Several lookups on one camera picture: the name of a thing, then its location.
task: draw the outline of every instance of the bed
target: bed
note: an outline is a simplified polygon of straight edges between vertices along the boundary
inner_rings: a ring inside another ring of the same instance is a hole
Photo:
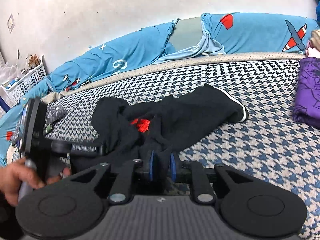
[[[292,191],[308,208],[300,236],[320,239],[320,131],[292,120],[302,57],[286,53],[221,55],[120,73],[53,102],[68,114],[48,137],[71,141],[96,138],[91,115],[104,96],[135,104],[168,95],[179,97],[204,83],[223,88],[248,108],[249,120],[223,124],[182,151],[180,158],[200,161],[205,167],[223,162]]]

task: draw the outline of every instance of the white stripe trim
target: white stripe trim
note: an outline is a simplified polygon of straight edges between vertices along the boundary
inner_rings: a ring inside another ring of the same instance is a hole
[[[246,115],[246,112],[245,112],[245,107],[243,104],[241,104],[237,99],[235,99],[234,97],[232,97],[227,91],[221,89],[221,88],[217,88],[217,87],[214,87],[220,91],[222,91],[228,98],[230,98],[232,101],[236,102],[237,104],[241,105],[242,106],[242,109],[243,109],[243,117],[242,119],[239,121],[239,122],[243,122],[246,118],[247,118],[247,115]]]

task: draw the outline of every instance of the white star print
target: white star print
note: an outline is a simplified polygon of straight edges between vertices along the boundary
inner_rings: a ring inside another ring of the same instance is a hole
[[[101,46],[101,48],[99,48],[99,49],[102,49],[102,51],[103,51],[104,47],[105,47],[105,45],[103,44],[103,45]]]

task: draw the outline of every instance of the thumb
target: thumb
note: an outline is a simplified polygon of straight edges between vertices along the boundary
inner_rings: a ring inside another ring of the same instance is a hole
[[[39,178],[36,171],[23,165],[16,166],[15,175],[19,180],[27,182],[34,189],[45,186],[45,183]]]

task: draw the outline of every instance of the plastic bag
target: plastic bag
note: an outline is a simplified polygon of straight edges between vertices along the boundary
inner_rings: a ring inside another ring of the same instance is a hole
[[[4,66],[0,67],[0,83],[2,85],[14,80],[15,78],[22,78],[23,75],[18,69],[18,64],[16,65],[9,65],[7,62]]]

